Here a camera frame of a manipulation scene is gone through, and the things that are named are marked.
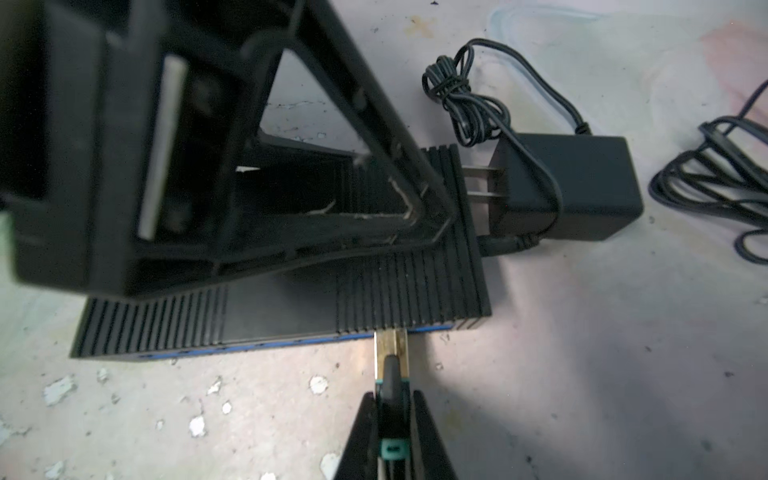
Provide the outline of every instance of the painted table surface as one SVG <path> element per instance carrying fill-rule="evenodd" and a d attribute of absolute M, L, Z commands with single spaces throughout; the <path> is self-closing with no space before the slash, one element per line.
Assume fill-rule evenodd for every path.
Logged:
<path fill-rule="evenodd" d="M 421 73 L 476 36 L 520 48 L 593 129 L 627 137 L 643 185 L 696 144 L 701 121 L 734 112 L 768 77 L 762 1 L 436 3 L 334 1 L 422 146 L 453 133 Z M 278 75 L 266 131 L 362 147 L 295 61 Z M 479 55 L 471 81 L 510 107 L 520 131 L 566 131 L 501 57 Z M 462 159 L 487 164 L 493 148 Z M 609 241 L 486 259 L 493 317 L 412 336 L 413 385 L 459 478 L 768 477 L 768 270 L 731 250 L 739 226 L 645 203 Z M 15 285 L 2 222 L 0 478 L 330 475 L 372 388 L 370 340 L 70 360 L 84 299 Z"/>

